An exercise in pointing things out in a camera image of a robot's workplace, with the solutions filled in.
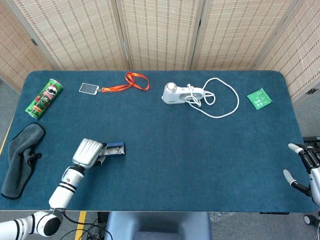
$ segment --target teal felt surface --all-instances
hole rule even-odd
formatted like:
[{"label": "teal felt surface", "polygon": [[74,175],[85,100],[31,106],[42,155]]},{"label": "teal felt surface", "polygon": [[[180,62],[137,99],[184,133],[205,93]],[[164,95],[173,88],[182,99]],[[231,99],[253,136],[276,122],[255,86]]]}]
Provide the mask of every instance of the teal felt surface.
[{"label": "teal felt surface", "polygon": [[[69,210],[310,212],[311,198],[293,189],[283,169],[303,184],[308,176],[288,143],[302,143],[284,77],[275,71],[141,71],[150,90],[89,95],[82,83],[125,84],[125,71],[37,71],[26,79],[8,140],[0,156],[0,183],[8,169],[8,142],[26,125],[41,124],[46,135],[35,172],[18,200],[0,197],[2,210],[46,210],[48,200],[83,138],[125,142],[125,156],[109,157],[85,172]],[[238,110],[212,119],[188,104],[165,104],[167,82],[202,87],[218,77],[238,92]],[[50,78],[62,92],[39,120],[24,112]],[[273,103],[257,111],[247,95],[263,88]],[[233,92],[211,82],[212,115],[231,111]]]}]

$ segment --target pringles can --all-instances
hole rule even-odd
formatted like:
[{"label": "pringles can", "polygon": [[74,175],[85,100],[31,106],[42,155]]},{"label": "pringles can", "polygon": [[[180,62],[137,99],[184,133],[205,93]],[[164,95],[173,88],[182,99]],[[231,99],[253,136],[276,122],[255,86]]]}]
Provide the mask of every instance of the pringles can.
[{"label": "pringles can", "polygon": [[58,93],[61,92],[62,88],[63,86],[60,82],[51,78],[24,111],[31,117],[39,119]]}]

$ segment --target orange lanyard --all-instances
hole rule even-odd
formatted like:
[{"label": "orange lanyard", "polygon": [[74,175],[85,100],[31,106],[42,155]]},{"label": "orange lanyard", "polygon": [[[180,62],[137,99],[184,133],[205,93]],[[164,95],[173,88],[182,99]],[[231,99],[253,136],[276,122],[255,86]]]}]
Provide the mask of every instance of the orange lanyard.
[{"label": "orange lanyard", "polygon": [[[138,84],[136,84],[136,77],[145,79],[147,82],[147,86],[145,88],[142,88]],[[131,88],[132,86],[142,91],[148,91],[150,88],[149,79],[143,74],[136,73],[136,72],[127,72],[124,78],[129,84],[123,84],[123,85],[111,86],[111,87],[102,87],[101,92],[102,93],[120,92],[128,88]]]}]

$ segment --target table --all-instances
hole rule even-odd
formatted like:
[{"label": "table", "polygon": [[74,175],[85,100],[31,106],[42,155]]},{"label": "table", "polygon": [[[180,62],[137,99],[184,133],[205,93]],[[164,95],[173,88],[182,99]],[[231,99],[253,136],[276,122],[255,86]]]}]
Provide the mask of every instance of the table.
[{"label": "table", "polygon": [[[8,169],[8,142],[32,122],[46,129],[42,153],[21,198],[0,197],[1,210],[47,210],[48,200],[83,138],[125,142],[126,155],[85,172],[68,210],[310,212],[312,200],[289,186],[283,169],[303,184],[308,176],[288,143],[303,143],[283,75],[276,71],[140,71],[150,90],[89,95],[82,83],[125,83],[125,71],[35,71],[28,75],[0,156],[0,183]],[[188,104],[162,99],[167,82],[202,87],[218,77],[238,92],[238,110],[212,119]],[[50,78],[63,90],[39,119],[24,110]],[[263,88],[273,103],[256,110],[247,95]],[[232,91],[211,82],[214,115],[231,111]]]}]

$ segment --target woven panel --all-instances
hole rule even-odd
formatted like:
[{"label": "woven panel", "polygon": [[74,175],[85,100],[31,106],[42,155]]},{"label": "woven panel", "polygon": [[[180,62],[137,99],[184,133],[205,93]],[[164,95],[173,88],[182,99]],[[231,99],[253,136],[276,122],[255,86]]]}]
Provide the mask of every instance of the woven panel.
[{"label": "woven panel", "polygon": [[23,26],[0,1],[0,77],[20,92],[30,72],[51,69]]},{"label": "woven panel", "polygon": [[14,2],[61,69],[126,69],[110,0]]},{"label": "woven panel", "polygon": [[195,68],[252,69],[291,4],[291,0],[211,0]]},{"label": "woven panel", "polygon": [[320,1],[303,0],[257,69],[281,72],[293,98],[320,77]]},{"label": "woven panel", "polygon": [[120,0],[134,70],[186,70],[199,0]]}]

